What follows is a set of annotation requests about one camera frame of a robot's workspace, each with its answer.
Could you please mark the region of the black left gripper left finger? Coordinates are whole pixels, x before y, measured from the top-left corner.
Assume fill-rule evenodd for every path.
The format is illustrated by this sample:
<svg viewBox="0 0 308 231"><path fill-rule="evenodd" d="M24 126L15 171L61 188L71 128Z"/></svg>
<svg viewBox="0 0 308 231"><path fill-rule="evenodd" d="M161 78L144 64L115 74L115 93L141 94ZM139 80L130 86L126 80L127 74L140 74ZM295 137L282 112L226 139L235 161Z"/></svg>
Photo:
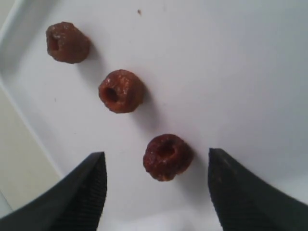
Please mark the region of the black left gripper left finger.
<svg viewBox="0 0 308 231"><path fill-rule="evenodd" d="M1 218L2 231L95 231L106 200L103 152L92 153L37 199Z"/></svg>

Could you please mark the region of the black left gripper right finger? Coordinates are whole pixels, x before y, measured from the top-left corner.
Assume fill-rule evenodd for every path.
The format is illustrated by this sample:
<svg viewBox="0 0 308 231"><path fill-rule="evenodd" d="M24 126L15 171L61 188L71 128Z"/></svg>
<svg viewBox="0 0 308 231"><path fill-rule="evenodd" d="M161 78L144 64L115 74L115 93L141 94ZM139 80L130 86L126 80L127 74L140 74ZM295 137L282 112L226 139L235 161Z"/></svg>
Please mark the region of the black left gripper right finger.
<svg viewBox="0 0 308 231"><path fill-rule="evenodd" d="M266 183L223 149L209 149L208 188L224 231L308 229L306 204Z"/></svg>

